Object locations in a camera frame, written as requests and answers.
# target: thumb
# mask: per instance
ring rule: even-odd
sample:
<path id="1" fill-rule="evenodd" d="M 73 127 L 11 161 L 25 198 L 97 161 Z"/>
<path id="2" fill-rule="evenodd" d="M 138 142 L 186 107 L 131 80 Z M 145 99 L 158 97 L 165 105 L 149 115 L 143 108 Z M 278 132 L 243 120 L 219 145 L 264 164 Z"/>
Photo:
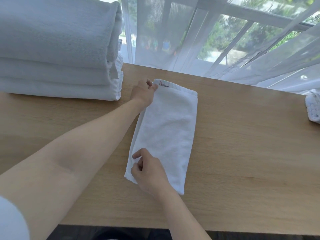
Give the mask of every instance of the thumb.
<path id="1" fill-rule="evenodd" d="M 131 168 L 131 174 L 134 177 L 135 180 L 139 177 L 141 171 L 139 169 L 139 166 L 137 163 L 134 163 L 133 167 Z"/>
<path id="2" fill-rule="evenodd" d="M 155 92 L 158 89 L 158 84 L 153 83 L 149 89 L 152 89 Z"/>

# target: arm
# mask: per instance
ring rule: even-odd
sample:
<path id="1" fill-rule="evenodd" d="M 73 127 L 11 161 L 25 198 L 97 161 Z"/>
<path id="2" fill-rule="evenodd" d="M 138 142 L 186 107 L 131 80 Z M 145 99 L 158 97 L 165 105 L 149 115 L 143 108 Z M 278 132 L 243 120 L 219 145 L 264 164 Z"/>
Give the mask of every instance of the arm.
<path id="1" fill-rule="evenodd" d="M 60 223 L 156 89 L 140 81 L 129 102 L 56 138 L 0 176 L 0 196 L 21 211 L 30 239 L 45 240 Z"/>
<path id="2" fill-rule="evenodd" d="M 161 204 L 172 239 L 211 240 L 170 185 L 160 160 L 153 157 L 145 148 L 134 153 L 132 157 L 141 158 L 132 167 L 131 174 L 139 187 L 150 193 Z"/>

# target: left hand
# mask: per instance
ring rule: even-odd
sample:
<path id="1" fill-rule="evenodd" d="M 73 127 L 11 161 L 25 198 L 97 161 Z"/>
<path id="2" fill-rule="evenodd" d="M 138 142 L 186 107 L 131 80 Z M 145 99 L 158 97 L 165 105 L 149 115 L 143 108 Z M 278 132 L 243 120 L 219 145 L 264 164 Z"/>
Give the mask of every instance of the left hand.
<path id="1" fill-rule="evenodd" d="M 133 86 L 130 100 L 138 101 L 141 109 L 148 107 L 153 101 L 154 92 L 158 89 L 157 84 L 152 84 L 149 79 L 143 79 Z"/>

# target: sheer white curtain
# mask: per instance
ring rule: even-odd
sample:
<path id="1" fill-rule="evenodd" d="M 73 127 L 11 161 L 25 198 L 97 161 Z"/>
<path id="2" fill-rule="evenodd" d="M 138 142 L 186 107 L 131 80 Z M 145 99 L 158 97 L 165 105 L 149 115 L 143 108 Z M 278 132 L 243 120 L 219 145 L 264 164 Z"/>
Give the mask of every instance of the sheer white curtain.
<path id="1" fill-rule="evenodd" d="M 129 63 L 301 94 L 320 88 L 320 24 L 304 22 L 320 0 L 121 1 Z M 277 45 L 291 32 L 299 35 Z"/>

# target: stack of towels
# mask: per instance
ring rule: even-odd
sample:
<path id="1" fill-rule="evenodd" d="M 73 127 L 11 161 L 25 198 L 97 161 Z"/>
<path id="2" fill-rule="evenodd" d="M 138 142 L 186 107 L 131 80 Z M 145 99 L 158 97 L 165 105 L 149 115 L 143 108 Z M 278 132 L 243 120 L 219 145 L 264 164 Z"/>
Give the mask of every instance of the stack of towels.
<path id="1" fill-rule="evenodd" d="M 0 0 L 0 91 L 118 100 L 118 2 Z"/>

